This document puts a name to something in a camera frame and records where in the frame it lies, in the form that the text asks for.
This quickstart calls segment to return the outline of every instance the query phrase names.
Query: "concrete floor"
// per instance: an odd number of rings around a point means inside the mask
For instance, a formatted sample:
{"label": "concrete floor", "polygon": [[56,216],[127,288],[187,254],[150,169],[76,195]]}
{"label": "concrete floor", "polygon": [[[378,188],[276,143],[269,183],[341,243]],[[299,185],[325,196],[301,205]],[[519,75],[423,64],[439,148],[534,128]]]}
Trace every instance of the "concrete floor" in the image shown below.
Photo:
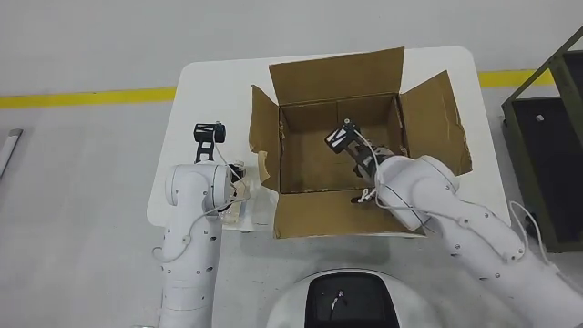
{"label": "concrete floor", "polygon": [[[483,95],[506,195],[520,200],[499,127],[499,105],[511,91],[483,89]],[[0,110],[0,138],[14,126],[25,128],[0,182],[0,326],[157,323],[162,276],[149,252],[162,230],[148,223],[146,205],[169,110],[170,103]],[[583,282],[583,254],[552,259]],[[336,267],[396,276],[427,296],[447,327],[524,326],[438,241],[276,241],[267,232],[237,231],[223,234],[214,324],[262,327],[281,291]]]}

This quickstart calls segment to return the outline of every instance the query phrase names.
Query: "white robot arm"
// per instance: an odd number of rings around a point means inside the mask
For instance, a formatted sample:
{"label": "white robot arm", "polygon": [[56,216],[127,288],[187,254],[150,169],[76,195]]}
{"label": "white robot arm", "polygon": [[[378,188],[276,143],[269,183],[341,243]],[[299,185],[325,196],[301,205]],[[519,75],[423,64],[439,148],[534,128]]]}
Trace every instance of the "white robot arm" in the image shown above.
{"label": "white robot arm", "polygon": [[[176,208],[163,247],[152,251],[161,250],[161,258],[154,257],[164,273],[159,328],[210,328],[222,234],[219,211],[236,201],[231,199],[232,176],[243,172],[213,161],[214,143],[225,139],[220,123],[198,124],[194,136],[197,163],[170,171],[166,199]],[[201,160],[202,155],[208,159]]]}
{"label": "white robot arm", "polygon": [[[355,140],[352,133],[360,140],[356,152],[348,147]],[[390,210],[410,231],[423,226],[436,230],[452,258],[533,326],[572,328],[583,323],[583,297],[560,277],[558,268],[542,262],[489,209],[457,198],[458,180],[439,160],[374,149],[350,120],[326,141],[335,152],[348,151],[360,174],[374,181],[376,190],[369,195],[379,207]]]}

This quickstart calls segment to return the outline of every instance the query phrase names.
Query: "open cardboard box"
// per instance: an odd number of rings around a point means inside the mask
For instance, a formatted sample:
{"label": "open cardboard box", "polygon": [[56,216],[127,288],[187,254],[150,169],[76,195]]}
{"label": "open cardboard box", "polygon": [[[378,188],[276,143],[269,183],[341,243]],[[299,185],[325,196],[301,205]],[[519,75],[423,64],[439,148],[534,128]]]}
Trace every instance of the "open cardboard box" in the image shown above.
{"label": "open cardboard box", "polygon": [[351,203],[369,187],[345,152],[324,139],[345,118],[374,145],[471,170],[447,72],[399,94],[404,48],[270,66],[279,105],[252,87],[251,150],[261,184],[279,192],[276,238],[408,231],[373,202]]}

